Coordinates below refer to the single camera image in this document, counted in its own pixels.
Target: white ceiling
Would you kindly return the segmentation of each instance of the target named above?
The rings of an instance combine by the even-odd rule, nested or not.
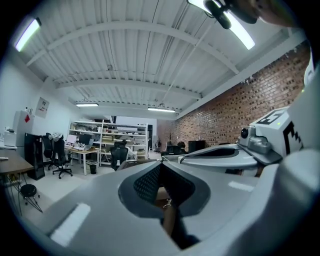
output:
[[[99,103],[83,110],[95,117],[175,119],[148,113],[147,106],[164,103],[185,115],[226,82],[234,86],[258,71],[248,72],[254,62],[266,66],[301,42],[291,30],[240,21],[255,42],[247,50],[186,0],[47,1],[33,15],[42,26],[21,53],[27,66],[72,102]],[[261,61],[266,56],[269,63]]]

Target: black stool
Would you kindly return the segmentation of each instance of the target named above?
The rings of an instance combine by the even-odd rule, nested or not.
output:
[[[32,184],[25,184],[20,188],[20,193],[23,196],[23,199],[25,200],[25,205],[28,203],[31,204],[34,208],[36,208],[41,213],[43,212],[38,205],[38,202],[35,199],[35,195],[38,195],[38,198],[40,198],[40,195],[37,193],[37,188]]]

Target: trash can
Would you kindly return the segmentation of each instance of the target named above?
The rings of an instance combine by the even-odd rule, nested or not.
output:
[[[90,172],[91,172],[91,174],[97,173],[97,166],[95,164],[90,165]]]

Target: white robot body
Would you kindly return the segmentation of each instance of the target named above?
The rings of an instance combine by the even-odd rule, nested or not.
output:
[[[285,157],[290,152],[299,151],[303,144],[297,132],[293,132],[291,119],[287,112],[289,107],[275,109],[250,124],[255,127],[255,135],[265,137],[271,149]]]

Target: black mesh panel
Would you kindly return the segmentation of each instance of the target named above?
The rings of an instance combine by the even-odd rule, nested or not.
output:
[[[154,203],[157,197],[159,189],[159,174],[160,165],[138,178],[133,184],[133,188],[138,196],[151,204]]]

